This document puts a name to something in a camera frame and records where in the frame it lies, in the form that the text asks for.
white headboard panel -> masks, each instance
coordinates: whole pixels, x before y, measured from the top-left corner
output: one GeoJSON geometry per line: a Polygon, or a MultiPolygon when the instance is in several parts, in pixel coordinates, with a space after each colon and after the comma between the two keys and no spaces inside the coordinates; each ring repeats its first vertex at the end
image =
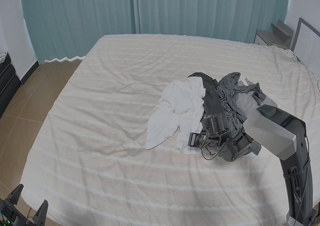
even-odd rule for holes
{"type": "Polygon", "coordinates": [[[300,18],[291,50],[320,81],[320,33],[300,18]]]}

tile floor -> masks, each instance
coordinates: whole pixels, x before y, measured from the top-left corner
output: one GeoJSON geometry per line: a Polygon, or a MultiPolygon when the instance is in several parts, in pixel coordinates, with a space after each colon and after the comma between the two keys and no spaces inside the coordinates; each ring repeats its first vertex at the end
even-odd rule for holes
{"type": "MultiPolygon", "coordinates": [[[[29,150],[54,101],[81,60],[46,62],[21,86],[0,119],[0,198],[5,199],[20,183],[29,150]]],[[[29,206],[20,199],[23,215],[29,206]]],[[[46,226],[56,225],[50,219],[46,226]]]]}

nightstand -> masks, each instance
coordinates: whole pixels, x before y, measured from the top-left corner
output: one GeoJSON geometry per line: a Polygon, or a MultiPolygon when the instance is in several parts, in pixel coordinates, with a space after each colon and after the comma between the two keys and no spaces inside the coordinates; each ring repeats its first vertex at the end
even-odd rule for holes
{"type": "Polygon", "coordinates": [[[273,32],[258,29],[254,43],[258,45],[275,45],[282,49],[289,49],[294,31],[280,20],[277,21],[276,25],[271,23],[271,27],[273,32]]]}

curtain fold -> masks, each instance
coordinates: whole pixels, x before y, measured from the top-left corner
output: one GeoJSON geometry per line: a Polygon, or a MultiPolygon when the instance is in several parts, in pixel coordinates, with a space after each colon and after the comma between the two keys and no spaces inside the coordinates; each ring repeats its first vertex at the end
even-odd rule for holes
{"type": "Polygon", "coordinates": [[[39,63],[84,56],[106,34],[161,33],[253,43],[288,0],[21,0],[39,63]]]}
{"type": "Polygon", "coordinates": [[[38,62],[85,56],[107,34],[136,33],[133,0],[21,0],[38,62]]]}

striped bed sheet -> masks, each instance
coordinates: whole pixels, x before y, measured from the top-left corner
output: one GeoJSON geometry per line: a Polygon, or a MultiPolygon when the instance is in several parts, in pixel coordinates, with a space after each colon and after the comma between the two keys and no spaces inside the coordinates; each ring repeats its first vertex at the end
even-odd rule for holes
{"type": "Polygon", "coordinates": [[[71,225],[279,225],[288,201],[278,158],[262,148],[234,163],[175,150],[177,131],[145,150],[162,90],[194,72],[241,72],[306,122],[314,205],[320,200],[320,92],[288,51],[177,35],[103,36],[74,72],[31,148],[22,198],[71,225]]]}

